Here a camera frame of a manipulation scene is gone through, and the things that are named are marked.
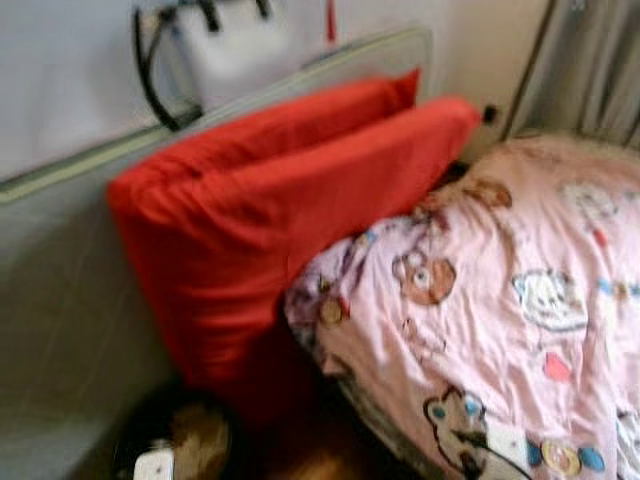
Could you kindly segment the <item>pink cartoon bear blanket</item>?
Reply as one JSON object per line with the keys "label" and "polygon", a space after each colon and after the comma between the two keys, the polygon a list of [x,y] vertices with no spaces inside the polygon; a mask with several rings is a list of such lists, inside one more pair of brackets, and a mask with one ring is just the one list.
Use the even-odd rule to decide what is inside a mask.
{"label": "pink cartoon bear blanket", "polygon": [[[495,146],[282,296],[294,338],[426,480],[640,480],[640,159]],[[529,470],[486,421],[525,430]]]}

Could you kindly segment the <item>grey pleated curtain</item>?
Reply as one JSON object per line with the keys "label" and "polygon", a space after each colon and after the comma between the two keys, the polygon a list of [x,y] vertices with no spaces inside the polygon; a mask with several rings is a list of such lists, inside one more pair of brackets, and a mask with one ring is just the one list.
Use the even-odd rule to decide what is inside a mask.
{"label": "grey pleated curtain", "polygon": [[504,136],[568,133],[636,150],[640,0],[550,0]]}

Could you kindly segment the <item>red cushion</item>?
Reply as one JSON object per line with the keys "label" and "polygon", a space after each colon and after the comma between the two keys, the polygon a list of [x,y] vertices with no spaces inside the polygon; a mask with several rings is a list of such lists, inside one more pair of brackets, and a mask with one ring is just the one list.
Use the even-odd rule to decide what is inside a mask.
{"label": "red cushion", "polygon": [[342,137],[415,104],[421,70],[374,76],[280,102],[184,137],[108,184],[111,204],[161,188],[218,183],[274,157]]}
{"label": "red cushion", "polygon": [[278,316],[284,289],[330,244],[411,209],[479,123],[467,101],[439,97],[218,183],[124,204],[106,191],[183,379],[252,429],[306,403],[306,360]]}

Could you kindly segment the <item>black round waste bin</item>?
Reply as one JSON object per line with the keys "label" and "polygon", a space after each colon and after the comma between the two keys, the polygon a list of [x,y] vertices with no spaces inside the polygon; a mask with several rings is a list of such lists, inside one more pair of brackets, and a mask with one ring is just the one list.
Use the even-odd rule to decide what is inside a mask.
{"label": "black round waste bin", "polygon": [[175,452],[175,480],[234,480],[244,471],[239,422],[204,390],[173,384],[142,399],[125,416],[109,479],[129,480],[138,454],[163,447]]}

